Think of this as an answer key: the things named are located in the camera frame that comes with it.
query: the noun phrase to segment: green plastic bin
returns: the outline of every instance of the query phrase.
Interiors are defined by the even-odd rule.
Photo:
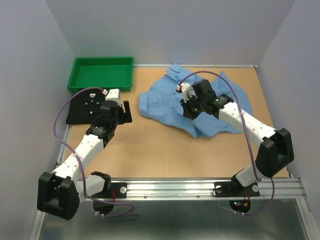
[[[74,60],[68,89],[73,93],[88,87],[130,92],[133,74],[134,58],[132,56],[78,57]]]

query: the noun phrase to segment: blue cloth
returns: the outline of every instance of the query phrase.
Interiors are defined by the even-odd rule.
[[[212,138],[219,132],[239,133],[233,126],[216,119],[205,112],[196,119],[191,120],[183,116],[183,108],[180,100],[182,93],[176,92],[177,84],[191,72],[178,64],[174,64],[166,70],[167,74],[157,80],[149,91],[140,94],[139,109],[140,114],[145,118],[156,120],[162,124],[173,126],[187,131],[194,138]],[[249,114],[253,114],[252,107],[245,91],[234,84],[222,71],[220,73],[233,87],[237,94],[241,107]],[[197,75],[189,77],[185,82],[194,84],[203,78]],[[216,95],[226,94],[235,100],[235,96],[228,85],[220,78],[215,79],[211,86]]]

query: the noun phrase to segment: gray wall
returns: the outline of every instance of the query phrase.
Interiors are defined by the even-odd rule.
[[[294,0],[46,0],[80,56],[258,64]]]
[[[0,7],[0,238],[26,240],[38,178],[58,155],[53,120],[70,96],[74,56],[43,0]],[[59,122],[59,133],[65,129]]]
[[[277,128],[292,134],[295,161],[313,218],[320,227],[320,1],[296,0],[259,67]]]

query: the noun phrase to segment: purple cable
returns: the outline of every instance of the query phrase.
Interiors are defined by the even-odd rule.
[[[244,136],[245,136],[245,140],[246,140],[246,144],[248,146],[248,150],[249,150],[249,153],[250,153],[250,159],[251,159],[251,164],[252,164],[252,169],[253,169],[253,174],[254,174],[254,177],[255,179],[260,182],[261,179],[258,178],[258,175],[257,175],[257,169],[256,169],[256,164],[255,164],[255,159],[254,159],[254,154],[252,152],[252,148],[251,148],[251,144],[250,144],[250,139],[249,139],[249,134],[248,134],[248,130],[247,130],[247,125],[246,125],[246,121],[245,121],[245,117],[243,116],[242,114],[242,108],[241,108],[241,105],[240,105],[240,101],[239,101],[239,98],[235,92],[235,90],[233,89],[233,87],[230,85],[230,83],[224,78],[222,77],[221,75],[213,72],[213,71],[206,71],[206,70],[200,70],[200,71],[195,71],[195,72],[192,72],[190,73],[188,76],[186,76],[184,79],[181,80],[181,82],[179,83],[179,86],[181,86],[181,84],[186,80],[188,79],[189,77],[195,75],[195,74],[201,74],[201,73],[204,73],[204,74],[212,74],[212,75],[215,75],[217,76],[218,78],[222,79],[227,85],[228,87],[230,88],[231,92],[233,93],[234,97],[235,97],[235,100],[236,100],[236,104],[237,104],[237,107],[238,107],[238,110],[239,110],[239,113],[240,113],[240,117],[241,117],[241,121],[242,121],[242,126],[243,126],[243,132],[244,132]],[[274,181],[272,180],[272,178],[270,178],[271,180],[271,183],[272,183],[272,195],[271,195],[271,198],[270,198],[270,201],[269,203],[263,207],[261,210],[259,211],[255,211],[255,212],[251,212],[251,213],[244,213],[244,215],[255,215],[255,214],[259,214],[261,213],[262,211],[264,211],[265,209],[267,209],[272,200],[274,199],[274,196],[275,196],[275,183]]]
[[[68,105],[68,103],[74,99],[76,96],[78,96],[79,94],[87,91],[87,90],[91,90],[91,89],[98,89],[98,90],[101,90],[103,91],[104,89],[100,88],[100,87],[87,87],[85,89],[82,89],[80,91],[78,91],[76,94],[74,94],[64,105],[63,107],[61,108],[61,110],[59,111],[58,115],[56,116],[55,120],[54,120],[54,123],[53,123],[53,135],[55,137],[55,139],[58,140],[58,142],[62,143],[64,146],[66,146],[75,156],[77,162],[79,163],[79,168],[80,168],[80,172],[81,172],[81,176],[82,176],[82,182],[83,182],[83,193],[84,195],[92,200],[92,201],[95,201],[95,202],[99,202],[99,203],[102,203],[102,204],[112,204],[112,205],[128,205],[128,206],[131,206],[131,208],[126,211],[126,212],[123,212],[123,213],[120,213],[120,214],[117,214],[117,215],[102,215],[98,212],[98,215],[100,215],[101,217],[103,218],[116,218],[116,217],[121,217],[125,214],[128,214],[130,212],[132,212],[132,210],[135,209],[135,205],[131,204],[131,203],[123,203],[123,202],[111,202],[111,201],[104,201],[104,200],[99,200],[99,199],[96,199],[92,196],[89,196],[87,194],[87,184],[86,184],[86,176],[85,176],[85,170],[84,170],[84,167],[82,165],[82,162],[81,162],[81,159],[80,157],[78,156],[78,154],[76,153],[76,151],[68,144],[66,143],[65,141],[63,141],[61,138],[58,137],[57,135],[57,130],[56,130],[56,127],[57,127],[57,121],[58,121],[58,118],[60,117],[60,114],[62,113],[62,111],[65,109],[65,107]]]

